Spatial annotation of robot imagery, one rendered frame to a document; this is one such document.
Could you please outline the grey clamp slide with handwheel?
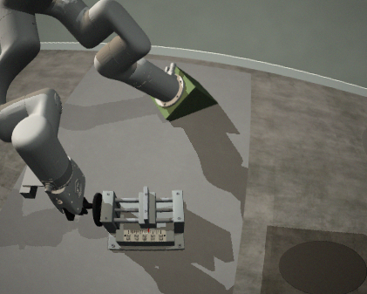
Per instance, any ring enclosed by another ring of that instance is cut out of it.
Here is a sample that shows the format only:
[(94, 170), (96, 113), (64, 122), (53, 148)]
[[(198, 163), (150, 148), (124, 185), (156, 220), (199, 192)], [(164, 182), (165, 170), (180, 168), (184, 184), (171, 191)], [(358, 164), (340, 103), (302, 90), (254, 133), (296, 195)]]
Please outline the grey clamp slide with handwheel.
[[(117, 198), (114, 191), (103, 191), (103, 195), (96, 193), (92, 203), (83, 202), (83, 206), (92, 209), (95, 224), (103, 224), (109, 232), (109, 250), (185, 249), (182, 190), (173, 190), (170, 198), (156, 198), (148, 187), (139, 193), (139, 198)], [(155, 212), (160, 212), (156, 218)]]

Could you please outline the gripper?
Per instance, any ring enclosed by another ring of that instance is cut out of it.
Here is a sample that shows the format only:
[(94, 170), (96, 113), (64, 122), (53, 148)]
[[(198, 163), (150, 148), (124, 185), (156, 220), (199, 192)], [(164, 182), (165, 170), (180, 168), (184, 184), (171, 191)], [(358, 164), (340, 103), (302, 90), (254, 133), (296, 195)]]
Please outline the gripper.
[[(71, 179), (61, 188), (53, 189), (51, 194), (47, 194), (55, 207), (63, 214), (68, 221), (73, 221), (75, 215), (87, 215), (88, 212), (83, 206), (83, 202), (88, 202), (84, 197), (85, 176), (82, 171), (69, 156), (73, 171)], [(72, 177), (73, 176), (73, 177)], [(61, 200), (61, 201), (60, 201)], [(89, 203), (89, 202), (88, 202)], [(82, 211), (81, 211), (82, 210)]]

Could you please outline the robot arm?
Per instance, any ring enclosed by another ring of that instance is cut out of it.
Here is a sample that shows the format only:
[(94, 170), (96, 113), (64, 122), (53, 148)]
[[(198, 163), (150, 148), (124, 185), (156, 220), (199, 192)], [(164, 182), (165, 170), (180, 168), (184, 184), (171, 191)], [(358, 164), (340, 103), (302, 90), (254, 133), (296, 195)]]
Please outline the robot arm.
[(35, 199), (37, 187), (47, 194), (61, 188), (73, 171), (58, 140), (63, 107), (57, 92), (44, 88), (6, 103), (10, 83), (40, 51), (35, 13), (55, 17), (87, 49), (117, 33), (97, 53), (97, 72), (154, 97), (158, 105), (175, 105), (185, 90), (175, 63), (164, 72), (143, 58), (151, 42), (115, 0), (91, 8), (82, 0), (0, 0), (0, 140), (12, 142), (27, 164), (19, 193), (29, 199)]

